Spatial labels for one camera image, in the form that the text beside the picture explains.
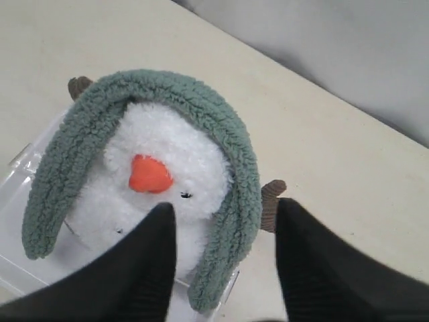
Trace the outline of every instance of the brown antler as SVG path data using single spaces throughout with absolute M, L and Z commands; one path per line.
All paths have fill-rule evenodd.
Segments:
M 73 77 L 70 79 L 68 81 L 68 92 L 70 93 L 72 100 L 77 100 L 80 94 L 82 94 L 92 83 L 91 79 L 85 76 L 80 76 L 78 78 Z
M 283 180 L 272 180 L 262 187 L 262 230 L 269 233 L 275 232 L 275 214 L 279 203 L 278 196 L 286 189 L 286 183 Z

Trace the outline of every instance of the embroidered eye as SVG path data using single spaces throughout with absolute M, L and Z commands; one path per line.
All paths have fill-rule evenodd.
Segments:
M 190 193 L 180 193 L 180 196 L 182 198 L 190 198 L 190 197 L 192 197 L 192 195 Z

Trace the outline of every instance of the table surface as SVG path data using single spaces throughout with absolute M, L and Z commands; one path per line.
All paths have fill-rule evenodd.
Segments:
M 168 0 L 0 4 L 0 174 L 71 99 L 68 79 L 173 70 L 247 124 L 261 181 L 288 183 L 335 233 L 429 282 L 429 150 Z M 220 321 L 282 317 L 273 235 L 261 232 Z

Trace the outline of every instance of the carrot nose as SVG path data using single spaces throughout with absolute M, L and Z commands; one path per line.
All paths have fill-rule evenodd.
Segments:
M 173 184 L 168 169 L 150 156 L 136 155 L 131 163 L 128 185 L 138 193 L 162 193 Z

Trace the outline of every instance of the stuffed snowman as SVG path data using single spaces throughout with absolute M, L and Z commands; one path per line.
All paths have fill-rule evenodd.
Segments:
M 32 183 L 28 258 L 54 249 L 63 223 L 96 256 L 163 201 L 176 212 L 176 278 L 198 312 L 214 309 L 261 223 L 245 125 L 213 90 L 172 72 L 106 76 L 76 99 Z

